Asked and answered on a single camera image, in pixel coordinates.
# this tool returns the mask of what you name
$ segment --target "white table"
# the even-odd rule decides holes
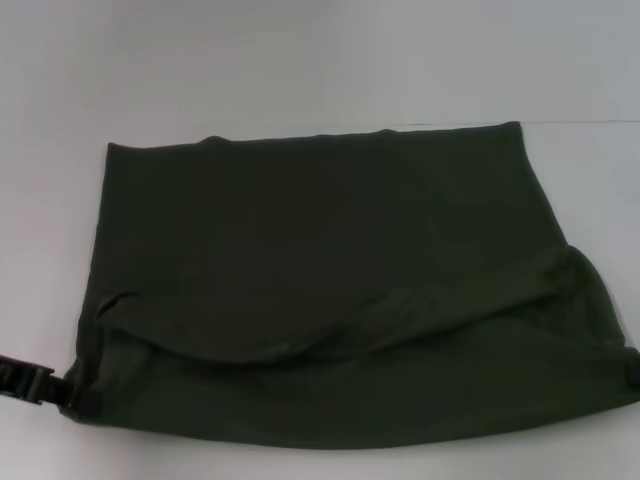
[[[71,364],[107,142],[506,120],[524,122],[567,238],[640,342],[639,15],[635,0],[0,0],[0,353]],[[640,405],[312,452],[91,428],[0,398],[7,479],[635,480],[639,448]]]

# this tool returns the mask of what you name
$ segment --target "strap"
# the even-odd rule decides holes
[[[0,355],[0,395],[42,405],[53,403],[80,416],[95,416],[100,396],[68,380],[52,377],[53,369]]]

